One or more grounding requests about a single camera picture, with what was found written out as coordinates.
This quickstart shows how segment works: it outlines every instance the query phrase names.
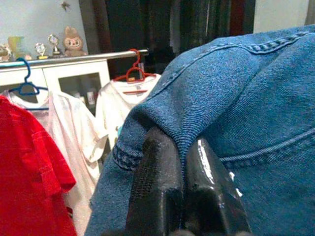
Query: red t-shirt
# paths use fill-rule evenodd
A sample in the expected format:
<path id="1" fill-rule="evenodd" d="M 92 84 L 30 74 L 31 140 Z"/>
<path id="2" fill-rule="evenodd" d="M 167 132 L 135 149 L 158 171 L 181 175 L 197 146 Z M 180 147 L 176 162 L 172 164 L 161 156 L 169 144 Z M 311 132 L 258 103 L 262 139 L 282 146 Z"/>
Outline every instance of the red t-shirt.
<path id="1" fill-rule="evenodd" d="M 75 236 L 62 197 L 74 184 L 42 125 L 0 96 L 0 235 Z"/>

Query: clothes hanger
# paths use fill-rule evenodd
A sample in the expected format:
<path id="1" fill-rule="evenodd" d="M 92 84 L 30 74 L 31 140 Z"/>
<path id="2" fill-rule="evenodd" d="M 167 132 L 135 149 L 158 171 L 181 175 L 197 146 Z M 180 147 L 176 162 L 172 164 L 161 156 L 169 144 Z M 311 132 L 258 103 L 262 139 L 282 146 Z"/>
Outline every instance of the clothes hanger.
<path id="1" fill-rule="evenodd" d="M 139 68 L 137 66 L 139 64 L 139 62 L 140 62 L 140 53 L 139 53 L 138 50 L 132 48 L 132 49 L 130 49 L 130 51 L 133 51 L 133 52 L 135 52 L 137 54 L 136 62 L 132 65 L 132 67 L 127 71 L 127 73 L 125 75 L 118 76 L 118 77 L 114 78 L 113 81 L 120 81 L 120 80 L 126 79 L 126 81 L 128 83 L 137 83 L 137 82 L 143 82 L 145 80 L 145 78 L 148 77 L 148 76 L 156 76 L 155 74 L 144 72 L 141 68 Z M 141 73 L 142 78 L 138 79 L 138 80 L 134 80 L 134 81 L 129 81 L 129 74 L 132 71 L 135 71 L 135 70 L 137 70 L 137 71 L 139 71 Z M 143 92 L 147 92 L 147 90 L 125 91 L 123 93 L 124 94 L 131 94 L 131 93 L 143 93 Z"/>
<path id="2" fill-rule="evenodd" d="M 33 84 L 32 82 L 28 82 L 28 78 L 31 76 L 31 68 L 28 62 L 24 58 L 17 58 L 17 61 L 22 61 L 26 65 L 28 69 L 28 74 L 24 77 L 24 82 L 21 83 L 18 87 L 12 88 L 9 90 L 9 92 L 18 91 L 19 95 L 21 96 L 33 96 L 38 95 L 40 93 L 40 90 L 46 90 L 48 91 L 48 88 L 45 87 L 39 87 Z M 24 86 L 32 86 L 35 89 L 35 92 L 23 92 L 22 89 Z M 26 110 L 29 111 L 37 111 L 37 110 L 48 110 L 48 108 L 27 108 Z"/>

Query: trophy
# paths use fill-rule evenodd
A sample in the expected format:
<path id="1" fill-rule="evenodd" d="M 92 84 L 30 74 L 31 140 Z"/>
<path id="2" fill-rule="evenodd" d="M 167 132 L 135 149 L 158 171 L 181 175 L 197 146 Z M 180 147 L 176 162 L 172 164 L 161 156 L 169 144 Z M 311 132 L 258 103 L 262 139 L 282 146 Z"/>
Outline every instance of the trophy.
<path id="1" fill-rule="evenodd" d="M 60 58 L 62 57 L 61 50 L 57 47 L 59 44 L 59 38 L 55 36 L 54 34 L 51 34 L 48 36 L 48 41 L 51 45 L 53 45 L 53 57 L 54 58 Z"/>
<path id="2" fill-rule="evenodd" d="M 46 46 L 43 43 L 36 43 L 35 49 L 39 56 L 37 56 L 37 59 L 47 59 L 48 56 L 44 55 L 46 51 Z"/>

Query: t-shirt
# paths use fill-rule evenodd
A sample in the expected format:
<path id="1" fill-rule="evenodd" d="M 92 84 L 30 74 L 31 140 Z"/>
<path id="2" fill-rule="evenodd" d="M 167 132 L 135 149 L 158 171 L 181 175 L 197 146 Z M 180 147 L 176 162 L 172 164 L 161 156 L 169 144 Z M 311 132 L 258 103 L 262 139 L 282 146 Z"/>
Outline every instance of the t-shirt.
<path id="1" fill-rule="evenodd" d="M 116 143 L 122 125 L 130 112 L 137 104 L 145 100 L 161 75 L 146 77 L 143 82 L 127 83 L 111 80 L 100 89 L 96 102 L 96 119 L 104 124 L 108 131 L 110 148 Z M 143 93 L 129 93 L 129 91 L 146 90 Z"/>
<path id="2" fill-rule="evenodd" d="M 75 236 L 62 193 L 75 180 L 42 125 L 0 96 L 0 235 Z"/>
<path id="3" fill-rule="evenodd" d="M 73 214 L 79 236 L 84 234 L 91 209 L 90 198 L 100 171 L 97 160 L 102 156 L 107 133 L 78 98 L 63 92 L 49 92 L 42 104 L 30 103 L 7 91 L 3 94 L 22 108 L 49 108 L 31 111 L 45 127 L 69 165 L 75 186 L 65 194 L 65 203 Z"/>

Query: red hanger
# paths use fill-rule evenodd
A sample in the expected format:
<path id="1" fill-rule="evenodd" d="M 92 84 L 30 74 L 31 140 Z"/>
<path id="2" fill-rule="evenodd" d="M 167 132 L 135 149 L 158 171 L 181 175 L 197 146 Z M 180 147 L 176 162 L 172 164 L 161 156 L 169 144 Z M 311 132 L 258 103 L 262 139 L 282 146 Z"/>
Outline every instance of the red hanger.
<path id="1" fill-rule="evenodd" d="M 137 66 L 140 62 L 140 53 L 138 50 L 132 48 L 129 51 L 133 51 L 137 54 L 137 61 L 132 65 L 132 67 L 127 71 L 127 73 L 125 75 L 118 76 L 118 77 L 114 78 L 113 81 L 119 81 L 119 80 L 126 79 L 126 81 L 129 83 L 136 83 L 136 82 L 144 81 L 147 76 L 155 76 L 155 74 L 144 72 L 141 68 L 139 68 Z M 134 81 L 128 81 L 130 72 L 135 71 L 135 70 L 138 70 L 139 72 L 141 72 L 142 78 L 138 79 L 138 80 L 134 80 Z"/>

